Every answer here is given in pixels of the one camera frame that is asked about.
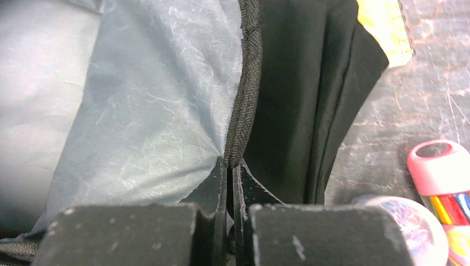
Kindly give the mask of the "black student backpack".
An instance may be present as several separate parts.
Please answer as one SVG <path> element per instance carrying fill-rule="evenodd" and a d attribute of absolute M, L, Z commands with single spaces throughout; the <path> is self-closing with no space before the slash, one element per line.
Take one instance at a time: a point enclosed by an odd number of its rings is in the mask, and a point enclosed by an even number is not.
<path fill-rule="evenodd" d="M 356 1 L 2 1 L 1 264 L 191 265 L 180 203 L 245 163 L 323 203 L 389 61 Z"/>

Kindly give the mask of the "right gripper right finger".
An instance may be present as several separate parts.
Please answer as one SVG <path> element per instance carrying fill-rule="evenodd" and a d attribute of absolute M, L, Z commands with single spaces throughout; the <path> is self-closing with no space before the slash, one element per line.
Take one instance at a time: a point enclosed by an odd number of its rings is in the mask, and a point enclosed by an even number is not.
<path fill-rule="evenodd" d="M 245 163 L 233 169 L 233 220 L 234 255 L 236 265 L 253 264 L 253 242 L 249 208 L 254 204 L 282 204 L 283 202 L 265 188 L 250 172 Z"/>

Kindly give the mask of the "yellow book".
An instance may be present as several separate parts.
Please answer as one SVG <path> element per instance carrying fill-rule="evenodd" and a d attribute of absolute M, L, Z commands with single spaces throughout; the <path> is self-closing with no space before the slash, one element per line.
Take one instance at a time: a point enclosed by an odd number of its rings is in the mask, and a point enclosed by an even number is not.
<path fill-rule="evenodd" d="M 358 21 L 377 40 L 389 68 L 406 65 L 413 56 L 398 0 L 357 0 Z"/>

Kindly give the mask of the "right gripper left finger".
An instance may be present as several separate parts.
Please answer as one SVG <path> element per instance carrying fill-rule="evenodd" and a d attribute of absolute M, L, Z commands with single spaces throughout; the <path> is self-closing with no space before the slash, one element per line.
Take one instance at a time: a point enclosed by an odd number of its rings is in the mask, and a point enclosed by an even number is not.
<path fill-rule="evenodd" d="M 218 158 L 209 175 L 180 203 L 197 208 L 191 265 L 226 265 L 227 167 Z"/>

